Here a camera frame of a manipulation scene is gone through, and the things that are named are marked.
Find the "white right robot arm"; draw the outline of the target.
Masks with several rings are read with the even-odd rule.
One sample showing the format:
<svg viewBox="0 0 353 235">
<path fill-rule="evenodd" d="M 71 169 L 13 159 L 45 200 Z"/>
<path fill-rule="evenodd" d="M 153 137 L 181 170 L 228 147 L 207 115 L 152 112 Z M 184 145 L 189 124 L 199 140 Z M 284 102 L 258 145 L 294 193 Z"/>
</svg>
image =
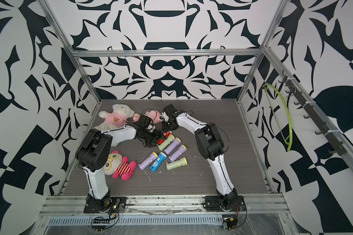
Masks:
<svg viewBox="0 0 353 235">
<path fill-rule="evenodd" d="M 182 127 L 194 134 L 197 149 L 200 155 L 208 161 L 213 172 L 219 205 L 226 210 L 235 203 L 238 193 L 225 165 L 225 144 L 218 127 L 212 122 L 201 122 L 188 114 L 187 111 L 177 110 L 172 104 L 164 107 L 161 114 L 164 117 L 162 122 L 164 131 L 174 131 Z"/>
</svg>

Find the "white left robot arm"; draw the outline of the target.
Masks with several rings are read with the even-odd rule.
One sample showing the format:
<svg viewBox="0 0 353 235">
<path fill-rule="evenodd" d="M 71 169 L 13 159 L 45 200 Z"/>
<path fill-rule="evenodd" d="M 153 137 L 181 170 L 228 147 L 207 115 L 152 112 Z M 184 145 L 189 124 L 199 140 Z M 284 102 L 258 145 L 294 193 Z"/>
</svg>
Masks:
<svg viewBox="0 0 353 235">
<path fill-rule="evenodd" d="M 91 198 L 102 202 L 110 197 L 104 174 L 109 151 L 112 145 L 133 139 L 140 140 L 144 147 L 155 147 L 157 141 L 166 137 L 145 115 L 141 115 L 139 121 L 115 130 L 100 131 L 92 128 L 88 131 L 77 149 L 75 158 L 87 177 Z"/>
</svg>

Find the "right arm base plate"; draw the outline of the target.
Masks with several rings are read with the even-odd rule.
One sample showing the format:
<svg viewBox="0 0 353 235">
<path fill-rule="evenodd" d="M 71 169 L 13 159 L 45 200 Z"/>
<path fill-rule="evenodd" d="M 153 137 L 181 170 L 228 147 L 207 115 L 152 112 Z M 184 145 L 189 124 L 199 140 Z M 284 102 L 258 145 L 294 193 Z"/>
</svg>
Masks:
<svg viewBox="0 0 353 235">
<path fill-rule="evenodd" d="M 242 196 L 234 196 L 234 198 L 227 198 L 221 196 L 206 196 L 203 207 L 211 212 L 220 211 L 245 211 L 246 205 Z"/>
</svg>

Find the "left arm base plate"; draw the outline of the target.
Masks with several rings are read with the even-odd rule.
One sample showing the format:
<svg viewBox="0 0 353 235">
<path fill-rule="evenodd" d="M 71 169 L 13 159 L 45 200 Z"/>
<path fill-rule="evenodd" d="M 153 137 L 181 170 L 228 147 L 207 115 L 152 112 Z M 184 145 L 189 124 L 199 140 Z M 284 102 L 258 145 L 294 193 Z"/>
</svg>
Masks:
<svg viewBox="0 0 353 235">
<path fill-rule="evenodd" d="M 106 213 L 106 212 L 124 212 L 126 208 L 127 197 L 109 197 L 95 199 L 88 195 L 84 207 L 84 213 Z"/>
</svg>

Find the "red flashlight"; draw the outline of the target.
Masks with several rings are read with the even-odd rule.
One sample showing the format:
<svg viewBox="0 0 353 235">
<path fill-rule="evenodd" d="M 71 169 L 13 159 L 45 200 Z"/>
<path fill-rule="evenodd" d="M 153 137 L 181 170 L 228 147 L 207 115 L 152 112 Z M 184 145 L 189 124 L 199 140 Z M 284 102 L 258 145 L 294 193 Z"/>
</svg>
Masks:
<svg viewBox="0 0 353 235">
<path fill-rule="evenodd" d="M 156 142 L 157 145 L 158 146 L 161 145 L 168 138 L 168 136 L 171 135 L 171 134 L 172 134 L 172 132 L 165 132 L 163 134 L 163 136 Z"/>
</svg>

